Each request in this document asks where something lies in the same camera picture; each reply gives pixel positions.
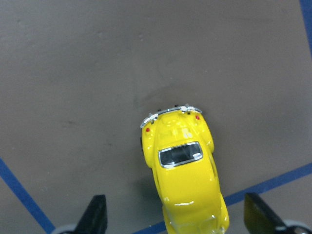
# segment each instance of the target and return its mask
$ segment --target car rear window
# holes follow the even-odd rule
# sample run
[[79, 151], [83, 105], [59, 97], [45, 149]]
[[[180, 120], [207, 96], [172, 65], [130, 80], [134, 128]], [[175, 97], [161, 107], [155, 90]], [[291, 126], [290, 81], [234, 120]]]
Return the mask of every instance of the car rear window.
[[201, 159], [202, 152], [198, 142], [176, 146], [159, 151], [162, 167], [171, 168]]

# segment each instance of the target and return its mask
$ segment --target blue tape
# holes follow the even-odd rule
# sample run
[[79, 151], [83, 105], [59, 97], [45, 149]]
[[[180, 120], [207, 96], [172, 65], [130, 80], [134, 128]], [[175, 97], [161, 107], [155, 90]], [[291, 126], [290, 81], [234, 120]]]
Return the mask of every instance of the blue tape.
[[300, 0], [300, 5], [312, 56], [312, 0]]
[[[282, 186], [286, 183], [292, 182], [294, 180], [297, 180], [297, 179], [304, 177], [304, 176], [307, 176], [309, 174], [312, 174], [312, 163], [309, 163], [305, 166], [294, 169], [290, 172], [286, 172], [282, 175], [279, 175], [279, 176], [274, 177], [272, 179], [266, 180], [266, 181], [259, 183], [257, 185], [251, 186], [251, 187], [244, 189], [242, 191], [239, 191], [235, 194], [229, 195], [229, 196], [225, 197], [224, 200], [225, 200], [225, 203], [227, 206], [231, 206], [233, 204], [236, 204], [238, 202], [243, 201], [245, 193], [262, 194], [262, 193], [267, 192], [271, 189]], [[145, 228], [145, 229], [138, 231], [136, 233], [133, 233], [133, 234], [157, 234], [157, 233], [163, 232], [165, 230], [166, 230], [165, 223], [162, 221], [158, 224], [155, 224], [151, 227]]]
[[36, 202], [31, 198], [28, 192], [24, 189], [21, 183], [16, 179], [14, 174], [6, 166], [4, 161], [0, 158], [0, 176], [4, 182], [9, 186], [12, 192], [18, 197], [24, 207], [29, 213], [35, 218], [40, 226], [44, 229], [47, 234], [50, 234], [54, 229], [54, 225], [43, 213]]

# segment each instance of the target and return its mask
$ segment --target yellow car body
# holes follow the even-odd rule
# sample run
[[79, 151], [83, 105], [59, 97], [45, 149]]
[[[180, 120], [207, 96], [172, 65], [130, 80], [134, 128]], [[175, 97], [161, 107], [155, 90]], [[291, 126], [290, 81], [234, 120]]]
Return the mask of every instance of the yellow car body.
[[229, 216], [201, 110], [185, 105], [159, 111], [141, 128], [168, 234], [224, 233]]

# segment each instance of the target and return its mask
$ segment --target chrome bumper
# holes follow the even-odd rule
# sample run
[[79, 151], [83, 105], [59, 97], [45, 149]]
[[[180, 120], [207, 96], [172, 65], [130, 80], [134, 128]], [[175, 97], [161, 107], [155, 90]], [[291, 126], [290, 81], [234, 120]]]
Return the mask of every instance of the chrome bumper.
[[193, 106], [189, 106], [188, 104], [185, 104], [184, 106], [177, 106], [177, 107], [173, 107], [173, 108], [170, 108], [170, 109], [158, 111], [155, 114], [150, 113], [149, 116], [143, 120], [143, 122], [141, 123], [140, 127], [144, 128], [144, 126], [148, 122], [156, 121], [158, 119], [158, 116], [161, 115], [161, 114], [172, 112], [172, 111], [179, 111], [179, 110], [181, 110], [182, 113], [185, 113], [185, 112], [187, 113], [187, 112], [190, 112], [190, 111], [197, 111], [199, 113], [202, 113], [202, 111], [200, 109], [198, 109], [196, 107], [193, 107]]

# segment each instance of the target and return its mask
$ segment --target gray surface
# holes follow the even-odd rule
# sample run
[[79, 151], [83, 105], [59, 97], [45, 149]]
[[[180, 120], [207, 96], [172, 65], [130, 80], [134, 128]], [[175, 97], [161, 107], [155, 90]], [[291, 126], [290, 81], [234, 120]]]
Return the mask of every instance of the gray surface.
[[[224, 195], [311, 162], [312, 67], [299, 2], [0, 6], [0, 156], [55, 226], [77, 222], [103, 193], [107, 234], [162, 221], [139, 125], [177, 103], [204, 111]], [[297, 209], [312, 226], [305, 181], [265, 198], [282, 196], [281, 215]], [[43, 233], [2, 180], [0, 189], [0, 233]], [[285, 206], [293, 201], [298, 208]], [[229, 233], [246, 233], [239, 213]]]

